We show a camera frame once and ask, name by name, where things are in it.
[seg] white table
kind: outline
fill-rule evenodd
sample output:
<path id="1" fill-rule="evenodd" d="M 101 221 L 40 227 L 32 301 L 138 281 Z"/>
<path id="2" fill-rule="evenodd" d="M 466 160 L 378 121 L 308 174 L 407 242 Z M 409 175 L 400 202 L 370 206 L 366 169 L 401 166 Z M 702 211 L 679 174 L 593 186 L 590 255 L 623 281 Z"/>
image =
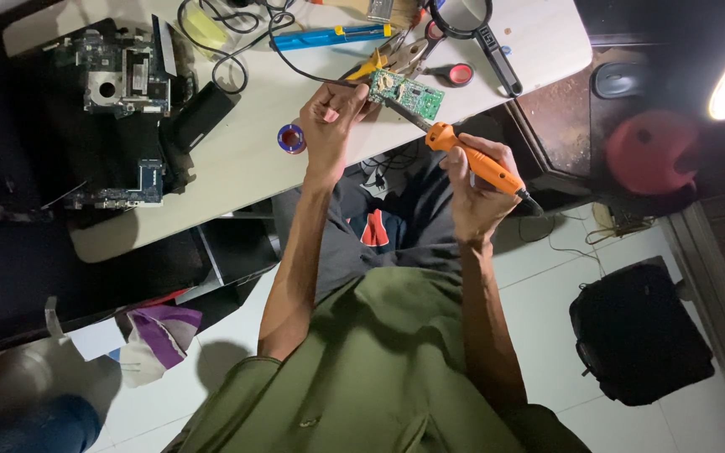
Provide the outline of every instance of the white table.
<path id="1" fill-rule="evenodd" d="M 114 18 L 119 26 L 145 25 L 147 29 L 151 14 L 174 23 L 179 3 L 68 0 L 12 24 L 4 33 L 5 46 L 13 55 L 108 17 Z M 501 45 L 511 47 L 509 60 L 526 93 L 577 73 L 591 61 L 589 39 L 573 0 L 495 0 L 494 9 L 491 28 Z M 297 0 L 290 11 L 310 28 L 360 23 L 344 10 L 304 0 Z M 422 24 L 406 43 L 421 37 L 423 31 Z M 260 26 L 258 32 L 243 36 L 240 44 L 261 32 Z M 380 44 L 381 41 L 369 41 L 317 47 L 290 51 L 287 57 L 306 72 L 334 78 Z M 193 180 L 185 191 L 165 195 L 164 207 L 134 209 L 86 230 L 71 232 L 75 250 L 83 261 L 93 263 L 121 255 L 301 183 L 307 152 L 288 155 L 276 143 L 276 133 L 297 118 L 298 109 L 319 84 L 288 68 L 267 46 L 267 41 L 240 58 L 250 74 L 247 89 L 236 108 L 190 154 L 193 168 L 189 174 Z M 508 100 L 474 40 L 447 39 L 435 49 L 427 64 L 458 62 L 475 67 L 475 78 L 466 87 L 444 88 L 434 77 L 419 78 L 446 91 L 438 120 L 457 122 Z M 210 80 L 212 66 L 196 54 L 195 68 L 201 87 Z M 352 131 L 347 162 L 367 159 L 421 135 L 421 130 L 383 109 L 377 118 L 367 118 Z"/>

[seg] black backpack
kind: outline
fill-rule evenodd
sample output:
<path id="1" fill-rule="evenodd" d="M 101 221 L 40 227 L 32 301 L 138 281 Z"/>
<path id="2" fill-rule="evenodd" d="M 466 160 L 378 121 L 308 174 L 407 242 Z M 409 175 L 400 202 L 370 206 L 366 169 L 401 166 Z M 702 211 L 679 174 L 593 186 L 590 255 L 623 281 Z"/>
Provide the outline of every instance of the black backpack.
<path id="1" fill-rule="evenodd" d="M 582 286 L 569 306 L 575 347 L 612 400 L 653 403 L 715 374 L 712 351 L 666 268 L 634 264 Z"/>

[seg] orange soldering iron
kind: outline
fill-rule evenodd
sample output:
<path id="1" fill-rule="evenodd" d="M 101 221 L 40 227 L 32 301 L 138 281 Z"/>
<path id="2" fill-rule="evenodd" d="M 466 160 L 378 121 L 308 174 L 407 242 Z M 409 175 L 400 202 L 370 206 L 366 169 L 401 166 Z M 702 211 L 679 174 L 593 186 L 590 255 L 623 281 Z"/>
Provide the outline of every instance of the orange soldering iron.
<path id="1" fill-rule="evenodd" d="M 533 212 L 536 215 L 541 215 L 544 211 L 541 206 L 533 200 L 530 193 L 524 188 L 524 183 L 517 175 L 512 175 L 508 170 L 503 168 L 496 160 L 491 159 L 482 152 L 466 146 L 458 139 L 455 135 L 452 125 L 446 124 L 445 122 L 436 122 L 430 125 L 424 118 L 420 118 L 413 112 L 405 109 L 397 102 L 390 98 L 384 98 L 383 102 L 386 106 L 394 109 L 399 115 L 402 115 L 405 119 L 412 122 L 418 128 L 422 129 L 427 133 L 425 137 L 425 143 L 427 146 L 434 150 L 443 150 L 449 152 L 453 146 L 459 146 L 466 152 L 467 159 L 469 160 L 469 167 L 475 175 L 481 177 L 483 180 L 488 181 L 497 189 L 505 193 L 513 193 L 530 204 Z"/>

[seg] green shirt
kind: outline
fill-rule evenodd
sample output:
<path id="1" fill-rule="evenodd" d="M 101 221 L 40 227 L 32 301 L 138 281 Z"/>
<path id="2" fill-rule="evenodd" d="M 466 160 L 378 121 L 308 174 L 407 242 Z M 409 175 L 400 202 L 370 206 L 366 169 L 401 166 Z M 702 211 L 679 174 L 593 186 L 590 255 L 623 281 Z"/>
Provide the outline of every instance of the green shirt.
<path id="1" fill-rule="evenodd" d="M 457 276 L 377 268 L 314 311 L 285 362 L 250 357 L 172 451 L 588 451 L 549 409 L 495 412 L 465 374 Z"/>

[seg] black mouse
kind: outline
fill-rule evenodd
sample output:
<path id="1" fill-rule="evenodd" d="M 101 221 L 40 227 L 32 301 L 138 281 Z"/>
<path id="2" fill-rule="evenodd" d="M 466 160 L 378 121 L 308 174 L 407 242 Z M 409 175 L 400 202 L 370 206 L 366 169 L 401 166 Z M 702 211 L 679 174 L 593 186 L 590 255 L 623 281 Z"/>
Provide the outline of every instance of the black mouse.
<path id="1" fill-rule="evenodd" d="M 606 63 L 593 72 L 592 88 L 603 99 L 640 96 L 651 78 L 651 69 L 640 63 Z"/>

